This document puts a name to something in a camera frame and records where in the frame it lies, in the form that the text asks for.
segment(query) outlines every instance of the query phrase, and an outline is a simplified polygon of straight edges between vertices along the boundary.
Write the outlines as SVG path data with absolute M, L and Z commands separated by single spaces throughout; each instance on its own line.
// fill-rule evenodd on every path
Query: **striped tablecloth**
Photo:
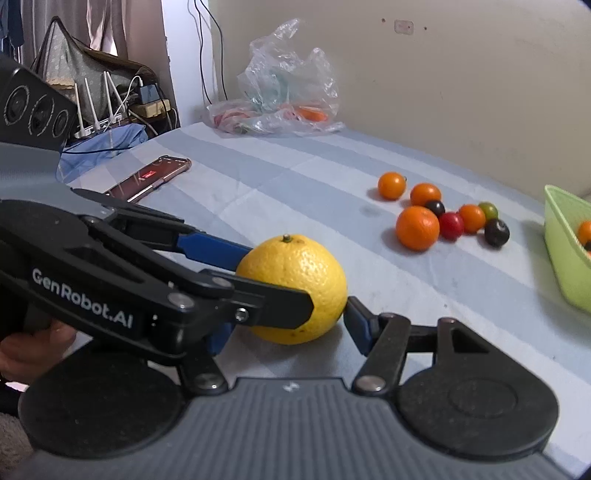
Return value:
M 460 319 L 557 394 L 560 419 L 546 454 L 573 476 L 591 463 L 591 317 L 561 296 L 544 244 L 543 205 L 441 159 L 353 131 L 252 138 L 205 124 L 139 145 L 70 185 L 105 191 L 163 154 L 189 157 L 193 166 L 143 205 L 245 245 L 302 233 L 333 253 L 350 294 L 374 312 L 397 312 L 422 325 L 443 316 Z M 438 185 L 450 209 L 493 202 L 511 240 L 501 251 L 474 237 L 438 242 L 424 254 L 401 248 L 392 227 L 405 203 L 383 202 L 375 191 L 388 170 L 405 175 L 411 186 Z M 237 329 L 217 360 L 230 382 L 236 376 L 331 375 L 350 383 L 364 358 L 339 322 L 321 339 L 296 347 Z M 410 355 L 404 377 L 429 362 L 430 355 Z

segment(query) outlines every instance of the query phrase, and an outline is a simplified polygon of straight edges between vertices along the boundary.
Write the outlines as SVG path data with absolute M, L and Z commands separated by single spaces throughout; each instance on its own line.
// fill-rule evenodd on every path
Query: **smartphone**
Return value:
M 136 203 L 189 168 L 191 161 L 188 158 L 164 155 L 115 185 L 105 195 Z

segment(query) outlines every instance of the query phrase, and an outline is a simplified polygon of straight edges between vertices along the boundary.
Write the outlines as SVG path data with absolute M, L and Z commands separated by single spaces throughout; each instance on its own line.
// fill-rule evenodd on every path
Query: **green basket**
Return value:
M 591 203 L 558 187 L 544 188 L 546 247 L 565 298 L 591 313 L 591 257 L 576 232 L 591 220 Z

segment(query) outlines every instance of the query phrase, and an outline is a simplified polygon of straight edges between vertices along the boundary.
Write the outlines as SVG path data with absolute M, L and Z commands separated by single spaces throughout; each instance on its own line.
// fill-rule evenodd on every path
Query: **curtain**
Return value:
M 30 66 L 54 16 L 66 30 L 94 50 L 127 59 L 122 0 L 21 0 L 25 44 L 23 63 Z

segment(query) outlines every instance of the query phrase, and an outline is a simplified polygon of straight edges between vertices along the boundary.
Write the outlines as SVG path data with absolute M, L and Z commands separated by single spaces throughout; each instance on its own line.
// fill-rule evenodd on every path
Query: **plastic bag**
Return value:
M 343 129 L 334 122 L 339 94 L 330 63 L 315 48 L 302 60 L 290 40 L 299 19 L 253 41 L 251 61 L 238 75 L 245 98 L 207 107 L 212 124 L 235 134 L 313 134 Z

